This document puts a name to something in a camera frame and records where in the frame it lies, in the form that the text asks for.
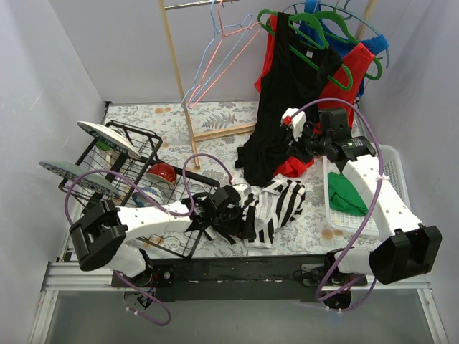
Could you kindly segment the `black white striped tank top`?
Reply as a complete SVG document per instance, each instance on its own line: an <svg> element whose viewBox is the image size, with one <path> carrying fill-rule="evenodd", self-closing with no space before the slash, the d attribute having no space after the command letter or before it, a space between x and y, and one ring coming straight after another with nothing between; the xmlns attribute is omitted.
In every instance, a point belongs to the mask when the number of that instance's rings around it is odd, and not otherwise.
<svg viewBox="0 0 459 344"><path fill-rule="evenodd" d="M300 178L276 175L258 193L241 197L242 214L255 210L255 240L243 240L245 247L269 249L275 231L295 221L303 212L306 187Z"/></svg>

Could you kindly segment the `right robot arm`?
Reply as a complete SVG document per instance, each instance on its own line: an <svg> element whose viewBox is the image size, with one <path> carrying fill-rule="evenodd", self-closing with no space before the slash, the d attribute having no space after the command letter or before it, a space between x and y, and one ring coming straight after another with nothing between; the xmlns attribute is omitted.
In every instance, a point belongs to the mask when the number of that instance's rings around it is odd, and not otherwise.
<svg viewBox="0 0 459 344"><path fill-rule="evenodd" d="M302 153L325 156L336 164L368 208L357 233L369 220L379 232L380 244L373 250L358 249L349 242L343 249L326 254L322 267L307 274L320 277L316 299L337 311L350 310L349 289L363 276L388 285L431 272L442 241L436 226L426 226L404 203L384 174L380 147L365 137L354 137L342 107L319 113L320 131L307 122L305 110L289 108L280 122L292 136L289 147Z"/></svg>

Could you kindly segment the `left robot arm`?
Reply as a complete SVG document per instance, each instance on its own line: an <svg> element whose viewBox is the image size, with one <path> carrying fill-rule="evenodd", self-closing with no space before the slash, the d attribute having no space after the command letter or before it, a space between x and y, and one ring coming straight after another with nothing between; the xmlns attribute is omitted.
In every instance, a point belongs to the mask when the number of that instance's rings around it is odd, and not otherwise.
<svg viewBox="0 0 459 344"><path fill-rule="evenodd" d="M134 285L152 280L147 253L129 246L129 241L168 233L202 232L211 227L231 239L244 231L242 207L251 187L226 185L214 193L196 194L162 208L115 206L101 201L70 227L80 269L84 272L107 267L119 271Z"/></svg>

